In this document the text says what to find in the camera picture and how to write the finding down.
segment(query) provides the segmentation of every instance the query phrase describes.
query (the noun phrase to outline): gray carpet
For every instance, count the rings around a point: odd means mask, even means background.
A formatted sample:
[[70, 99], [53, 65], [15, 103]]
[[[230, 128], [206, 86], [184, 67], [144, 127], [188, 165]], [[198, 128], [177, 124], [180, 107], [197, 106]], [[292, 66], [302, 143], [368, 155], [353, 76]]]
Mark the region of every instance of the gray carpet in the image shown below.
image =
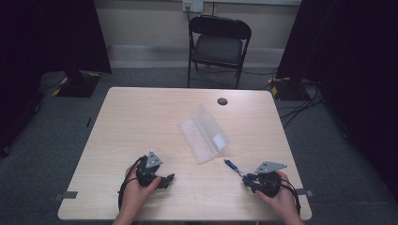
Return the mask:
[[[270, 73], [273, 69], [246, 70]], [[100, 79], [91, 98], [52, 97], [55, 86], [44, 90], [40, 110], [10, 146], [10, 156], [0, 158], [0, 224], [111, 224], [62, 221], [57, 217], [60, 202], [53, 197], [68, 188], [109, 88], [184, 88], [186, 74], [185, 67], [116, 68]], [[62, 76], [63, 72], [43, 75], [40, 88], [57, 83]], [[264, 88], [270, 77], [244, 73], [239, 89]], [[207, 82], [192, 81], [192, 88], [234, 84], [234, 75], [226, 73], [196, 74], [195, 78]], [[315, 95], [315, 87], [308, 88]], [[276, 101], [280, 116], [301, 103]], [[313, 217], [306, 224], [398, 224], [398, 204], [372, 165], [344, 138], [340, 122], [323, 102], [296, 116], [285, 133], [303, 185], [315, 194], [309, 199]]]

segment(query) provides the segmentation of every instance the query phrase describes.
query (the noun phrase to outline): clear plastic box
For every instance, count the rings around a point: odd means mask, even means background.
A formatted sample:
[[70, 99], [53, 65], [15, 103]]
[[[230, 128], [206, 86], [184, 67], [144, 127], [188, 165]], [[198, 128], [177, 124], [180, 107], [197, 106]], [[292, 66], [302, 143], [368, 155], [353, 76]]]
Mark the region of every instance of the clear plastic box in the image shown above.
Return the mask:
[[194, 116], [178, 123], [198, 164], [216, 157], [229, 143], [213, 115], [199, 105]]

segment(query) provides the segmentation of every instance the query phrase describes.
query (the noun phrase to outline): blue pen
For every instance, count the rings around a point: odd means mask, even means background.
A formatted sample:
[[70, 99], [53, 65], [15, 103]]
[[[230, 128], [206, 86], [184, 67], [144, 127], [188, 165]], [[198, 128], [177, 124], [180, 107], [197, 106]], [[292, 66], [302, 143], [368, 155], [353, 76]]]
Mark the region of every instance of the blue pen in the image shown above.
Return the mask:
[[224, 160], [225, 164], [229, 166], [229, 168], [231, 168], [233, 171], [235, 171], [237, 174], [239, 174], [240, 177], [242, 177], [243, 179], [247, 179], [249, 180], [249, 177], [242, 171], [240, 171], [236, 165], [234, 165], [234, 163], [232, 163], [230, 160], [225, 159]]

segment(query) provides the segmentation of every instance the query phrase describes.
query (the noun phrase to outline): chair seat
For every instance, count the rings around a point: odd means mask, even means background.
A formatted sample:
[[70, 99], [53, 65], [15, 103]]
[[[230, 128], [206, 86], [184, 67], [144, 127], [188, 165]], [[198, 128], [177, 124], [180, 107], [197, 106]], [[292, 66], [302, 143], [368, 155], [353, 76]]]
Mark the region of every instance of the chair seat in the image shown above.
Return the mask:
[[242, 46], [240, 39], [201, 35], [196, 42], [192, 58], [238, 65]]

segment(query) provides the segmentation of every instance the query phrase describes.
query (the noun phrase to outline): table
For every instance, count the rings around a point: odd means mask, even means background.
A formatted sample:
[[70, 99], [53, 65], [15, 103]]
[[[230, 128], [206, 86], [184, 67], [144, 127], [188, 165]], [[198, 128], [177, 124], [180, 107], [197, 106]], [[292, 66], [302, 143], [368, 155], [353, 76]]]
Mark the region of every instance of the table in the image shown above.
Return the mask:
[[[228, 104], [220, 105], [218, 98], [226, 98]], [[230, 141], [216, 158], [201, 165], [178, 127], [178, 121], [192, 116], [199, 104], [212, 113]], [[225, 158], [245, 173], [253, 173], [263, 160], [284, 163], [283, 172], [295, 188], [302, 188], [269, 92], [113, 87], [68, 188], [78, 194], [63, 200], [58, 216], [114, 219], [125, 170], [149, 151], [163, 160], [157, 175], [176, 177], [167, 189], [153, 192], [137, 220], [277, 220], [224, 164]], [[299, 198], [301, 217], [309, 219], [307, 198]]]

